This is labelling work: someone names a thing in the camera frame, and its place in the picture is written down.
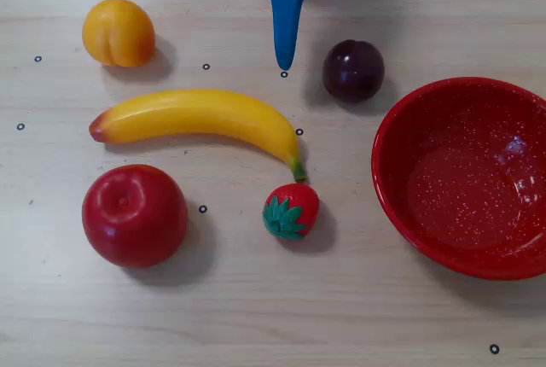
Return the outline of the blue pivoting gripper finger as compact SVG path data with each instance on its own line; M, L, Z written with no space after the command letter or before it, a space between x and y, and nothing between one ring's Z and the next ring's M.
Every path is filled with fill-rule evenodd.
M293 64L303 2L271 0L276 61L283 71L288 71Z

